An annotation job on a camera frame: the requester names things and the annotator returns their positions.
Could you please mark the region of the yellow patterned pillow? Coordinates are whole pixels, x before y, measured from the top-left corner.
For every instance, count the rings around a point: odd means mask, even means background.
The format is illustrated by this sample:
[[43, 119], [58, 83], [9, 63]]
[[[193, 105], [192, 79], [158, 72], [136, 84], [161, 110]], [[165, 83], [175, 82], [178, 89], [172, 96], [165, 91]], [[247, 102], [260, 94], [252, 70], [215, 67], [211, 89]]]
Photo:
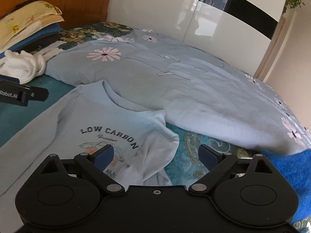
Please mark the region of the yellow patterned pillow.
[[54, 23], [63, 22], [61, 10], [44, 1], [35, 1], [1, 19], [1, 52]]

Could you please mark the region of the white towel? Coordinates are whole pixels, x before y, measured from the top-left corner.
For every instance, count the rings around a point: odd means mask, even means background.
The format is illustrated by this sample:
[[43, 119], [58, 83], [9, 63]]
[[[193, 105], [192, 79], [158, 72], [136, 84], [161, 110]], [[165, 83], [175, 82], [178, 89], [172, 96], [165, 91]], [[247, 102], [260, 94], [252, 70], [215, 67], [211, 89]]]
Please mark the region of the white towel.
[[43, 75], [45, 68], [46, 61], [41, 54], [6, 50], [1, 58], [1, 75], [17, 78], [20, 84], [27, 84], [35, 77]]

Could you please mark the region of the green hanging plant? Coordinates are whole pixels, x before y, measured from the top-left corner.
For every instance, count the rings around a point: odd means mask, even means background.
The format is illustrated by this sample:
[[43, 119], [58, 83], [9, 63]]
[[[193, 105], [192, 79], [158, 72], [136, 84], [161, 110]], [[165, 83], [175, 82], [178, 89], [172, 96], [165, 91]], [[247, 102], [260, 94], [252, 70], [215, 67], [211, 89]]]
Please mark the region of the green hanging plant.
[[282, 14], [284, 15], [288, 9], [295, 9], [297, 7], [301, 7], [302, 5], [305, 5], [302, 0], [286, 0]]

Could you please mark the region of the wooden door frame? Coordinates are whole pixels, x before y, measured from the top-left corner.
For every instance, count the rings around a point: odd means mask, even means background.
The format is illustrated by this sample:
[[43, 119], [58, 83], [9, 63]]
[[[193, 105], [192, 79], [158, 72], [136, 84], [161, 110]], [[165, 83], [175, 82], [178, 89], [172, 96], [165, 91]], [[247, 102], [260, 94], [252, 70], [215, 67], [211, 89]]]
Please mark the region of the wooden door frame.
[[259, 64], [254, 74], [254, 77], [256, 79], [259, 79], [260, 81], [263, 81], [266, 78], [268, 72], [272, 68], [272, 65], [277, 57], [277, 54], [280, 51], [280, 48], [287, 33], [286, 23], [287, 18], [281, 16], [280, 21], [277, 24], [277, 27], [271, 39], [271, 42], [264, 54], [263, 59], [261, 60], [261, 63]]

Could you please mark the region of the white glossy wardrobe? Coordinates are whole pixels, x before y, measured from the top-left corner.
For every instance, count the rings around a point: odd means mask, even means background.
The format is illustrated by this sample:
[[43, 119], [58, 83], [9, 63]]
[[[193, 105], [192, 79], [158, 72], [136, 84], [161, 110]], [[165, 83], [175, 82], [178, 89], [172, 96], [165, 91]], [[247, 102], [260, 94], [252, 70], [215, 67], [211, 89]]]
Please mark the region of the white glossy wardrobe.
[[218, 56], [254, 75], [281, 17], [285, 0], [241, 0], [237, 15], [199, 0], [109, 0], [107, 19], [149, 28]]

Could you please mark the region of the light blue floral quilt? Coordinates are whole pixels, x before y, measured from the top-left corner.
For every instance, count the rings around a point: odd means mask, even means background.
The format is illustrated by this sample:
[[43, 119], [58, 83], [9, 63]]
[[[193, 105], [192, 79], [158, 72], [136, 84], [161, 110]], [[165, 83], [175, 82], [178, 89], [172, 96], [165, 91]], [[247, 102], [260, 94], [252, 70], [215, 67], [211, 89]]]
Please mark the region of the light blue floral quilt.
[[181, 41], [133, 30], [65, 43], [47, 75], [72, 86], [105, 79], [121, 97], [185, 130], [246, 149], [295, 154], [310, 148], [310, 131], [270, 86]]

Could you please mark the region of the blue folded cloth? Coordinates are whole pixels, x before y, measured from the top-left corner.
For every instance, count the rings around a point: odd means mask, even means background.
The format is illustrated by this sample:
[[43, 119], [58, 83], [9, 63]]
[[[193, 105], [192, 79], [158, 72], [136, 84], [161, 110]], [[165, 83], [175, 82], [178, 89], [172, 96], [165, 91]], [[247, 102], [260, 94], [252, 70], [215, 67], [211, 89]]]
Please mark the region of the blue folded cloth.
[[63, 28], [58, 23], [48, 25], [35, 33], [27, 33], [26, 30], [23, 30], [5, 44], [1, 50], [1, 58], [5, 56], [4, 52], [6, 50], [11, 50], [12, 52], [24, 50], [29, 53], [39, 47], [46, 47], [55, 41], [62, 31]]

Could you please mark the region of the blue and white sweater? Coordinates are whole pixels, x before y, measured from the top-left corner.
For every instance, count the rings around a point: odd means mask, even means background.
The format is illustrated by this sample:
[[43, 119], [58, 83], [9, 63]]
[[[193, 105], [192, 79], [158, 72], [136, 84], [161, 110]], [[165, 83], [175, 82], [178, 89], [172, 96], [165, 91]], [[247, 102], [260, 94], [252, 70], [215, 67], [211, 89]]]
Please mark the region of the blue and white sweater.
[[298, 209], [292, 223], [310, 217], [310, 149], [287, 156], [266, 150], [262, 153], [278, 169], [298, 195]]

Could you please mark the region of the light blue printed shirt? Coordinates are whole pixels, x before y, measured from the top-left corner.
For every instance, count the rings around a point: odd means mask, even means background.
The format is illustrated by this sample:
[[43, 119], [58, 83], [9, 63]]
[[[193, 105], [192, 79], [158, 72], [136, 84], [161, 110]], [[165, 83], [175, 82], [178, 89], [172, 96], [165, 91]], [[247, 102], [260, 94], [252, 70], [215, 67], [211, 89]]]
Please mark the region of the light blue printed shirt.
[[107, 81], [80, 85], [1, 147], [1, 193], [28, 178], [49, 154], [73, 158], [107, 144], [115, 155], [103, 172], [122, 186], [170, 185], [164, 168], [179, 137], [166, 127], [165, 114], [123, 99]]

